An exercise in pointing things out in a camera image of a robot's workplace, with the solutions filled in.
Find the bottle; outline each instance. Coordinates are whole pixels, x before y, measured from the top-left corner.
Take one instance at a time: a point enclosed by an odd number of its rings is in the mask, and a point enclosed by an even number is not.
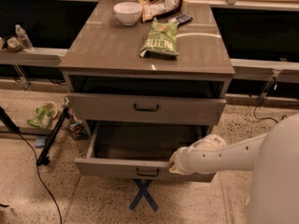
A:
[[[19,24],[16,25],[16,35],[18,36],[19,40],[25,51],[34,51],[34,47],[31,44],[31,41],[25,31]]]

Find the table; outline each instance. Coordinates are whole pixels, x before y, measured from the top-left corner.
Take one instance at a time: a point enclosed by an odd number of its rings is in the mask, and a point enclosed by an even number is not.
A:
[[[91,137],[87,158],[76,166],[83,175],[210,181],[213,175],[168,170],[178,147],[217,125],[234,76],[209,5],[183,5],[193,20],[178,29],[180,54],[159,59],[138,55],[150,22],[124,26],[116,3],[98,3],[59,65]]]

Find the black stand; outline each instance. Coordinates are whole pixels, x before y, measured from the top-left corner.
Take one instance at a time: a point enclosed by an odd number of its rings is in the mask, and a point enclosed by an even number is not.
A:
[[[65,107],[62,115],[59,117],[53,131],[50,133],[50,136],[46,139],[46,144],[39,156],[39,158],[36,161],[36,165],[40,166],[42,164],[48,165],[50,163],[48,152],[50,150],[51,145],[53,144],[55,137],[57,133],[59,132],[61,126],[63,125],[64,119],[68,118],[68,108]],[[11,120],[11,118],[7,115],[7,113],[4,111],[4,109],[0,106],[0,120],[8,127],[8,129],[12,133],[16,134],[32,134],[32,133],[23,133],[21,132],[20,128]]]
[[[68,108],[67,107],[64,108],[63,114],[59,117],[52,133],[50,134],[49,138],[46,139],[46,144],[45,144],[42,152],[40,153],[39,158],[36,161],[37,166],[40,166],[42,164],[48,165],[50,163],[49,157],[47,155],[48,155],[48,152],[50,150],[50,147],[52,146],[52,144],[55,140],[55,137],[56,137],[57,133],[60,130],[60,127],[64,123],[65,118],[69,118]]]

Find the black cable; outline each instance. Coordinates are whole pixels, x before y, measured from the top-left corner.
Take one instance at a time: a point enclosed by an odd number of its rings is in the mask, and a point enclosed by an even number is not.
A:
[[[253,115],[254,115],[254,117],[256,118],[256,119],[259,119],[259,120],[265,120],[265,119],[271,119],[271,120],[273,120],[275,123],[278,123],[278,121],[276,120],[276,119],[273,119],[273,118],[271,118],[271,117],[263,117],[263,118],[257,118],[256,117],[256,114],[255,114],[255,111],[256,111],[256,109],[258,108],[258,106],[260,106],[260,105],[262,105],[263,104],[263,102],[266,100],[266,98],[268,98],[268,96],[265,96],[256,106],[255,106],[255,108],[254,108],[254,111],[253,111]]]
[[[37,161],[37,155],[36,155],[36,152],[33,149],[33,147],[29,144],[29,142],[20,133],[17,133],[17,135],[33,150],[33,152],[35,154],[35,157],[36,157],[36,161]],[[63,223],[63,218],[62,218],[62,214],[60,212],[59,206],[58,206],[58,204],[57,204],[57,202],[56,202],[53,194],[50,192],[50,190],[48,189],[48,187],[46,186],[46,184],[44,183],[44,181],[41,179],[38,166],[36,166],[36,169],[37,169],[37,175],[38,175],[39,181],[42,183],[42,185],[44,186],[44,188],[46,189],[46,191],[48,192],[48,194],[53,199],[53,201],[54,201],[54,203],[56,205],[56,208],[57,208],[57,211],[58,211],[58,214],[59,214],[60,224],[62,224]]]
[[[1,204],[1,203],[0,203],[0,207],[7,208],[7,207],[9,207],[9,205],[5,205],[5,204]]]

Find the packaged food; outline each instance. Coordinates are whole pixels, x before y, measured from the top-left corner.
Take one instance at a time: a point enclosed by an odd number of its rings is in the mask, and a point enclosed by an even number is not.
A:
[[[159,23],[154,19],[147,40],[144,42],[139,55],[145,57],[147,53],[178,56],[177,52],[178,25],[174,22]]]
[[[169,16],[180,11],[183,0],[138,0],[143,6],[142,21]]]
[[[187,16],[185,14],[178,15],[172,19],[169,19],[168,22],[176,22],[178,26],[185,24],[189,21],[192,21],[193,17]]]
[[[16,36],[0,38],[0,50],[18,52],[22,49],[21,41]]]

